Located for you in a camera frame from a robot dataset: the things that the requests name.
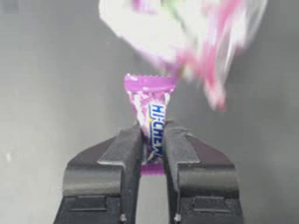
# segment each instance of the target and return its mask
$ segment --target candy wrapper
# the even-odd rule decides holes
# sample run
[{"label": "candy wrapper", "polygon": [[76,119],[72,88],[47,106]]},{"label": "candy wrapper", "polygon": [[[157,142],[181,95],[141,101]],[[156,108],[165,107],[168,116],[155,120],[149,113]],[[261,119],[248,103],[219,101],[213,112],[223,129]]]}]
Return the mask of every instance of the candy wrapper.
[{"label": "candy wrapper", "polygon": [[143,174],[163,173],[163,134],[165,107],[175,89],[175,77],[125,76],[125,91],[144,132]]},{"label": "candy wrapper", "polygon": [[100,17],[155,67],[200,80],[213,109],[236,52],[255,36],[267,0],[100,0]]}]

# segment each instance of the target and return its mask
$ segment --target gray surface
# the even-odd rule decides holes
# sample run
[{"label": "gray surface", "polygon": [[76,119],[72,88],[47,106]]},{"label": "gray surface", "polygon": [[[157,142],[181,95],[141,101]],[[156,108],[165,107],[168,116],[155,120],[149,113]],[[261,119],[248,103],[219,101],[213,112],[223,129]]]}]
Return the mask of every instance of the gray surface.
[{"label": "gray surface", "polygon": [[[0,7],[0,223],[51,224],[65,163],[133,123],[123,74],[153,70],[99,22],[96,0],[0,0]],[[232,67],[228,113],[211,113],[184,83],[168,108],[236,163],[248,224],[299,222],[298,9],[296,0],[269,0],[256,42]],[[143,183],[137,223],[165,223],[159,181]]]}]

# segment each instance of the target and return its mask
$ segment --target white plastic bag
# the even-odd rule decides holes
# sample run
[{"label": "white plastic bag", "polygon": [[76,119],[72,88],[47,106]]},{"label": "white plastic bag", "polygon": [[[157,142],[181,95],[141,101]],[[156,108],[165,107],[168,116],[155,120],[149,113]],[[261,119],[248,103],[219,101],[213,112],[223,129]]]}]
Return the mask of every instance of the white plastic bag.
[{"label": "white plastic bag", "polygon": [[209,105],[223,109],[231,61],[265,7],[267,0],[100,0],[99,14],[163,73],[200,79]]}]

